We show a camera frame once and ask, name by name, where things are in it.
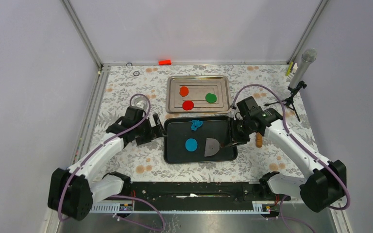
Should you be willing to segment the wooden dough roller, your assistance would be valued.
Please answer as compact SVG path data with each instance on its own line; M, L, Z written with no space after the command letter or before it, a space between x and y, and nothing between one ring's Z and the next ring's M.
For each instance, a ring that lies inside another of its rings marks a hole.
M255 135L255 145L257 148L261 148L263 146L263 136L260 133L256 133Z

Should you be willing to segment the brown handled tool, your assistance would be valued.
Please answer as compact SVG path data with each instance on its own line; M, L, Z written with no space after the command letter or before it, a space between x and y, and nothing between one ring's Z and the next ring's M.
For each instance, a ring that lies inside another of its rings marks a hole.
M234 149L227 147L215 138L207 138L205 141L204 157L215 156L219 151L234 154Z

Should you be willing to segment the black plastic tray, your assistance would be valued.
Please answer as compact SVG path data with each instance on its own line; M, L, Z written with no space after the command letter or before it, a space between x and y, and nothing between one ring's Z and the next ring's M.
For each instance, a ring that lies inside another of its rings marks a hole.
M168 164L190 164L199 162L223 162L237 158L237 148L234 154L219 151L215 156L204 157L205 141L207 138L215 138L224 143L228 138L228 116L204 116L204 117L180 117L165 121L164 129L167 136L164 138L164 160ZM191 130L191 121L200 120L203 125L197 130ZM198 148L189 152L185 148L185 142L194 138L198 142Z

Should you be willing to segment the blue dough scrap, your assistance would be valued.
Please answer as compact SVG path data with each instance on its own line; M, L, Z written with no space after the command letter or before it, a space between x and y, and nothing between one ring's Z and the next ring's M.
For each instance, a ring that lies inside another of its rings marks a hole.
M192 123L191 125L192 131L197 131L203 125L203 122L200 120L192 120L191 123Z

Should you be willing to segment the blue dough piece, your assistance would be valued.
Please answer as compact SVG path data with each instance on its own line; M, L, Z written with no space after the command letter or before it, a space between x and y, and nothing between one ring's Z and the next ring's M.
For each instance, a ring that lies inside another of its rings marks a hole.
M189 152L194 152L198 148L198 142L194 138L189 138L185 142L185 148Z

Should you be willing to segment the small glass bowl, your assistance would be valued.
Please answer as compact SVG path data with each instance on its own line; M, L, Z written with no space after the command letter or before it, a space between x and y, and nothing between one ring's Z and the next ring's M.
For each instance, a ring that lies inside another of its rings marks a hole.
M142 96L135 97L134 100L133 100L133 104L134 104L134 106L136 106L138 108L142 108L144 110L147 110L148 106L149 106L148 101Z

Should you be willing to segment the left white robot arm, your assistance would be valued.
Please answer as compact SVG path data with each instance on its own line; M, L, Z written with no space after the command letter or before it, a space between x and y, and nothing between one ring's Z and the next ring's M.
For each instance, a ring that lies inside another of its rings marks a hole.
M117 172L106 174L100 181L94 177L112 157L135 141L138 146L166 136L158 114L151 125L148 110L129 106L105 131L98 145L78 162L66 169L58 168L51 175L47 206L62 216L83 220L92 206L110 196L124 200L131 194L130 178Z

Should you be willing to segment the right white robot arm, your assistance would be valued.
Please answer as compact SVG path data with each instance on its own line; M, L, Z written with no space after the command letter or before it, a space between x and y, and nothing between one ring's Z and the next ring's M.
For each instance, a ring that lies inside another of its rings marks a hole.
M225 147L235 147L250 141L259 133L280 148L299 168L303 177L269 172L260 178L259 193L271 200L277 194L301 199L318 213L349 194L346 188L346 166L340 160L330 161L313 150L302 138L287 127L275 109L263 110L253 97L236 104L241 119L229 119L229 136Z

